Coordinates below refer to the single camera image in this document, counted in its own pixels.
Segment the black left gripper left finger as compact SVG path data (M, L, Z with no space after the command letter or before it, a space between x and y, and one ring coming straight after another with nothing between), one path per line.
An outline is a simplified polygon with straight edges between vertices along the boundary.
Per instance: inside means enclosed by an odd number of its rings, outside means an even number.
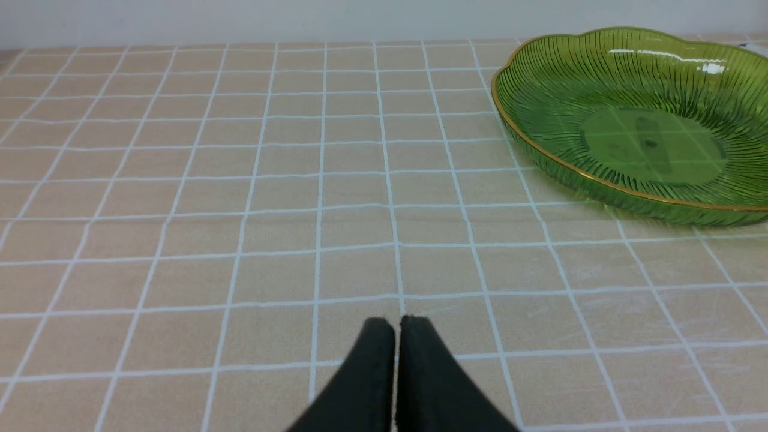
M369 317L338 371L288 431L389 431L395 331Z

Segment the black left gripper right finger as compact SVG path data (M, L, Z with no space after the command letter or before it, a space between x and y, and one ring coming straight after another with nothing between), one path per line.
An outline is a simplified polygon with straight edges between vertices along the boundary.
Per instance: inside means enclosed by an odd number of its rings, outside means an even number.
M398 431L516 431L458 361L427 317L400 322Z

